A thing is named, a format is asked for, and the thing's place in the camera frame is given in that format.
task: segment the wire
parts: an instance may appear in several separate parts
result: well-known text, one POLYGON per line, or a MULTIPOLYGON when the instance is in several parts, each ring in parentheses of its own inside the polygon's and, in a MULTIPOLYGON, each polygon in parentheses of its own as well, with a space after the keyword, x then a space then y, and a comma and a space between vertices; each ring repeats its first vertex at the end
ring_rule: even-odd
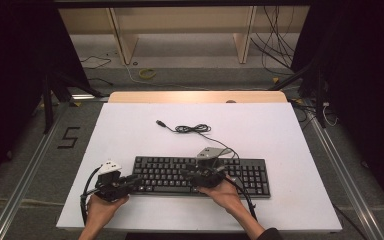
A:
POLYGON ((292 107, 295 109, 299 109, 299 110, 310 112, 310 113, 316 113, 314 106, 301 105, 293 99, 288 99, 288 102, 290 102, 292 107))
POLYGON ((88 58, 86 58, 84 60, 81 60, 80 62, 86 62, 87 60, 89 60, 91 58, 97 58, 99 60, 106 60, 106 62, 104 62, 104 63, 102 63, 102 64, 100 64, 100 65, 98 65, 96 67, 93 67, 93 68, 90 68, 90 67, 84 67, 84 68, 86 68, 86 69, 97 69, 97 68, 102 67, 102 66, 104 66, 104 65, 106 65, 106 64, 111 62, 111 59, 109 59, 109 58, 101 58, 101 57, 96 57, 96 56, 90 56, 90 57, 88 57, 88 58))
POLYGON ((351 226, 354 227, 355 230, 360 234, 360 236, 364 239, 367 240, 367 237, 364 235, 364 233, 358 228, 358 226, 344 213, 339 209, 335 204, 332 203, 333 208, 336 209, 350 224, 351 226))
POLYGON ((89 78, 88 80, 89 80, 89 81, 102 81, 102 82, 106 82, 108 85, 114 86, 114 83, 109 82, 109 81, 107 81, 107 80, 104 80, 104 79, 102 79, 102 78, 89 78))
POLYGON ((235 186, 236 189, 238 189, 242 193, 242 195, 244 195, 245 200, 248 204, 249 212, 251 213, 252 217, 258 222, 257 215, 255 214, 255 210, 254 210, 255 205, 252 204, 252 201, 251 201, 251 198, 250 198, 248 192, 245 192, 241 187, 238 186, 238 184, 236 184, 234 181, 230 180, 226 176, 224 176, 224 180, 226 180, 227 182, 229 182, 230 184, 235 186))
POLYGON ((258 49, 268 55, 269 57, 271 57, 273 60, 275 60, 276 62, 280 63, 282 66, 284 66, 285 68, 288 68, 288 69, 291 69, 287 64, 281 62, 280 60, 278 60, 277 58, 275 58, 273 55, 271 55, 270 53, 266 52, 264 49, 262 49, 260 46, 257 45, 257 43, 254 42, 254 39, 251 38, 251 41, 258 47, 258 49))
POLYGON ((295 6, 292 6, 291 21, 289 21, 288 28, 286 29, 286 33, 285 33, 285 35, 283 35, 283 37, 286 37, 286 34, 289 33, 289 28, 291 27, 292 22, 294 21, 294 15, 295 15, 295 6))
POLYGON ((304 130, 304 129, 308 126, 308 124, 309 124, 311 121, 313 121, 314 118, 316 118, 316 116, 313 116, 310 120, 308 120, 308 122, 304 125, 304 127, 301 128, 301 131, 304 130))
POLYGON ((266 47, 268 47, 269 49, 270 49, 270 51, 273 51, 273 52, 275 52, 275 53, 277 53, 277 54, 285 54, 285 53, 283 53, 283 52, 281 52, 281 51, 279 51, 279 50, 277 50, 277 49, 275 49, 275 48, 273 48, 273 47, 270 47, 266 42, 264 42, 264 40, 260 37, 260 35, 258 34, 258 33, 255 33, 255 35, 257 35, 257 37, 260 39, 260 41, 264 44, 264 50, 266 49, 266 47))
POLYGON ((302 119, 302 120, 298 119, 298 122, 305 122, 305 121, 307 121, 308 117, 307 117, 307 113, 305 112, 305 110, 301 109, 301 108, 295 108, 295 109, 301 110, 304 113, 304 116, 305 116, 304 119, 302 119))
POLYGON ((327 108, 327 106, 324 106, 324 108, 323 108, 323 116, 324 116, 326 122, 327 122, 330 126, 333 127, 333 126, 336 125, 336 123, 338 122, 338 119, 339 119, 339 118, 336 117, 336 118, 335 118, 335 122, 334 122, 334 123, 331 123, 331 122, 327 119, 327 117, 326 117, 326 113, 325 113, 326 108, 327 108))
POLYGON ((205 136, 204 134, 202 134, 202 133, 211 131, 211 127, 206 125, 206 124, 198 124, 195 127, 177 126, 175 128, 175 130, 171 129, 170 127, 168 127, 165 123, 161 122, 160 120, 157 120, 157 124, 160 125, 161 127, 165 127, 167 129, 169 129, 170 131, 176 132, 176 133, 191 133, 191 132, 197 133, 208 140, 211 140, 211 141, 214 141, 216 143, 223 145, 226 149, 232 150, 232 152, 234 153, 233 157, 238 156, 238 158, 239 158, 239 155, 232 148, 229 148, 228 146, 226 146, 226 144, 224 144, 220 141, 217 141, 215 139, 209 138, 209 137, 205 136))
MULTIPOLYGON (((289 28, 290 28, 290 26, 291 26, 291 24, 292 24, 293 15, 294 15, 294 12, 295 12, 294 9, 295 9, 295 8, 292 7, 292 18, 291 18, 291 21, 289 22, 288 30, 286 31, 286 33, 285 33, 284 36, 286 36, 286 34, 288 34, 289 28)), ((277 31, 276 31, 276 34, 277 34, 277 37, 281 40, 280 43, 282 44, 282 46, 283 46, 283 44, 285 44, 290 50, 295 51, 291 46, 289 46, 289 44, 285 41, 285 39, 279 34, 279 25, 277 24, 277 20, 278 20, 279 13, 280 13, 280 7, 279 7, 279 6, 276 6, 276 8, 275 8, 275 12, 276 12, 276 22, 275 22, 275 26, 276 26, 276 30, 277 30, 277 31)))
MULTIPOLYGON (((264 12, 266 13, 267 20, 268 20, 269 23, 270 23, 270 27, 271 27, 271 29, 272 29, 272 32, 274 32, 275 35, 276 35, 276 37, 277 37, 277 44, 278 44, 278 48, 279 48, 279 50, 281 51, 282 48, 283 48, 283 50, 285 50, 285 52, 287 52, 285 46, 283 45, 283 42, 285 42, 285 41, 284 41, 284 39, 282 38, 282 36, 280 36, 280 34, 279 34, 279 28, 278 28, 278 24, 277 24, 277 20, 278 20, 278 17, 279 17, 279 7, 278 7, 278 6, 275 7, 275 9, 274 9, 274 11, 273 11, 273 14, 275 15, 275 16, 274 16, 274 17, 275 17, 275 19, 274 19, 274 24, 273 24, 273 22, 272 22, 272 19, 270 19, 269 15, 268 15, 268 13, 267 13, 266 7, 264 7, 263 9, 264 9, 264 12)), ((284 55, 282 54, 281 56, 282 56, 283 60, 284 60, 285 63, 286 63, 286 60, 285 60, 285 58, 284 58, 284 55)))
POLYGON ((83 223, 85 225, 86 225, 86 220, 87 220, 86 199, 87 199, 87 196, 92 194, 92 192, 95 192, 95 190, 92 190, 92 191, 88 192, 87 189, 89 188, 89 184, 90 184, 90 181, 92 180, 93 176, 95 175, 96 172, 98 172, 98 170, 100 168, 101 167, 96 168, 95 170, 93 170, 92 174, 89 176, 89 179, 86 182, 85 188, 83 190, 83 194, 80 195, 80 209, 82 211, 83 223))

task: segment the black sleeve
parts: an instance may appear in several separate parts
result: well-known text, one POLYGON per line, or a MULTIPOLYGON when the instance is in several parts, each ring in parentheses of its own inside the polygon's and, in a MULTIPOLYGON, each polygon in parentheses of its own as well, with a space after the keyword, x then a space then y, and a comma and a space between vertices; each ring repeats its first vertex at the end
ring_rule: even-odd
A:
POLYGON ((279 231, 276 228, 269 228, 264 231, 257 240, 282 240, 282 236, 280 236, 279 231))

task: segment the person's left hand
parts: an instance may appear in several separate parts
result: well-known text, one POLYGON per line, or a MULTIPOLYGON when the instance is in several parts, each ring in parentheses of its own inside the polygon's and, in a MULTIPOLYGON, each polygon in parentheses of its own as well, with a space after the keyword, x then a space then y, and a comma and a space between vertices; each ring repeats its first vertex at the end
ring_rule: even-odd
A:
POLYGON ((95 194, 90 196, 87 203, 87 220, 79 239, 94 239, 99 231, 113 218, 117 209, 129 200, 129 196, 114 202, 102 200, 95 194))

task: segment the white table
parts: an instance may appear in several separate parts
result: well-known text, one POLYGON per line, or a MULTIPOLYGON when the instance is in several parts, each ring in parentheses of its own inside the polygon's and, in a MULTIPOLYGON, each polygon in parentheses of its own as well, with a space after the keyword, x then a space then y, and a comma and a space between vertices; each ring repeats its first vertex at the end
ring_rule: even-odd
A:
MULTIPOLYGON (((233 148, 240 157, 266 159, 272 196, 253 200, 264 227, 306 232, 342 229, 289 103, 104 104, 57 227, 83 228, 79 196, 92 171, 108 159, 122 165, 122 175, 130 175, 135 156, 191 157, 205 147, 221 147, 197 134, 172 133, 156 120, 171 128, 205 123, 212 127, 208 137, 233 148)), ((243 231, 209 198, 154 196, 131 196, 106 228, 128 232, 243 231)))

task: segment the black keyboard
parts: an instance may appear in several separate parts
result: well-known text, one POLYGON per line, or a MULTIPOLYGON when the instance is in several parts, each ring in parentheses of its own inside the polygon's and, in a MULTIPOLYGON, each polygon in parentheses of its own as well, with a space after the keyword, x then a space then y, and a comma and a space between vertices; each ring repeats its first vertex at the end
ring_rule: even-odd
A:
MULTIPOLYGON (((251 198, 269 198, 270 187, 264 159, 219 158, 225 173, 246 190, 251 198)), ((144 157, 135 159, 133 174, 142 177, 142 184, 132 194, 161 196, 206 196, 184 179, 181 170, 195 164, 195 158, 144 157)))

